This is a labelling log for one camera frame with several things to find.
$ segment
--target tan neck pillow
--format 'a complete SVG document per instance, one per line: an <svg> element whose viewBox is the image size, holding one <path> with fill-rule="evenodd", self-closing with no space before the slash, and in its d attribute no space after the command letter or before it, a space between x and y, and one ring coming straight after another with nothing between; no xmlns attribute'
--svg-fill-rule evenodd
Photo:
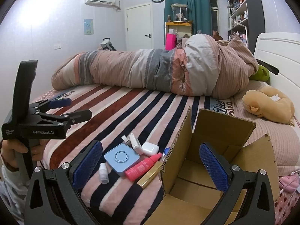
<svg viewBox="0 0 300 225"><path fill-rule="evenodd" d="M264 86L259 91L247 91L242 101L245 109L259 118L294 126L293 102L272 86Z"/></svg>

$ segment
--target door frame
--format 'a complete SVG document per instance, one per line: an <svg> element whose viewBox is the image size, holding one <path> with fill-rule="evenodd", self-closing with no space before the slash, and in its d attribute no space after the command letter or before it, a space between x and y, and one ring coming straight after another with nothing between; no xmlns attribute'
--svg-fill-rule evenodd
<svg viewBox="0 0 300 225"><path fill-rule="evenodd" d="M152 3L143 3L135 6L130 6L125 8L124 19L125 19L125 36L126 36L126 50L128 51L128 31L127 31L127 10L137 7L143 7L150 5L150 23L151 23L151 46L154 49L154 30L153 30L153 10Z"/></svg>

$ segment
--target striped blanket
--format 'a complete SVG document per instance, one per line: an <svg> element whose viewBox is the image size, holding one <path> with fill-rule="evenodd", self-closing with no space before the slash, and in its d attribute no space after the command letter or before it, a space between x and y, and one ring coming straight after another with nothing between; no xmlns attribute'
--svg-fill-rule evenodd
<svg viewBox="0 0 300 225"><path fill-rule="evenodd" d="M52 98L56 94L59 95L56 99L72 99L72 105L48 113L61 115L90 109L92 119L73 125L67 132L67 139L50 140L44 152L44 165L57 168L63 162L73 160L92 140L101 141L103 155L83 188L81 198L88 207L105 212L121 224L143 224L163 197L158 176L142 190L136 182L119 177L109 165L109 183L100 183L99 164L105 162L105 153L122 142L123 135L134 133L140 143L155 143L163 152L173 142L189 106L192 107L193 125L200 107L234 114L230 100L116 86L79 86L66 92L51 91L37 100Z"/></svg>
<svg viewBox="0 0 300 225"><path fill-rule="evenodd" d="M257 70L256 59L238 36L219 44L211 36L197 34L183 49L74 55L55 71L52 86L62 90L96 83L227 99L245 89Z"/></svg>

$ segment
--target window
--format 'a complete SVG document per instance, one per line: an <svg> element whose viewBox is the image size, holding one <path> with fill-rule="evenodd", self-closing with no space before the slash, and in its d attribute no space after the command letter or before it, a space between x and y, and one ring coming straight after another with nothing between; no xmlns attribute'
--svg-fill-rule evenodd
<svg viewBox="0 0 300 225"><path fill-rule="evenodd" d="M219 9L217 0L209 0L211 7L212 30L219 32Z"/></svg>

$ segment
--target blue gripper pad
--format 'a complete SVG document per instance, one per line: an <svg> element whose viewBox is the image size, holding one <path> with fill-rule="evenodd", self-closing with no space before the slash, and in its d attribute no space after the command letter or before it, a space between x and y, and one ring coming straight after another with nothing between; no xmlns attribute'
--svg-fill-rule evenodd
<svg viewBox="0 0 300 225"><path fill-rule="evenodd" d="M217 190L225 193L228 189L228 176L206 144L200 145L199 155Z"/></svg>
<svg viewBox="0 0 300 225"><path fill-rule="evenodd" d="M100 141L97 141L74 171L72 186L76 191L82 189L88 182L95 166L102 156L102 151L102 144Z"/></svg>
<svg viewBox="0 0 300 225"><path fill-rule="evenodd" d="M72 100L70 98L66 99L60 99L60 100L52 100L49 102L49 108L55 109L60 107L68 107L72 103Z"/></svg>

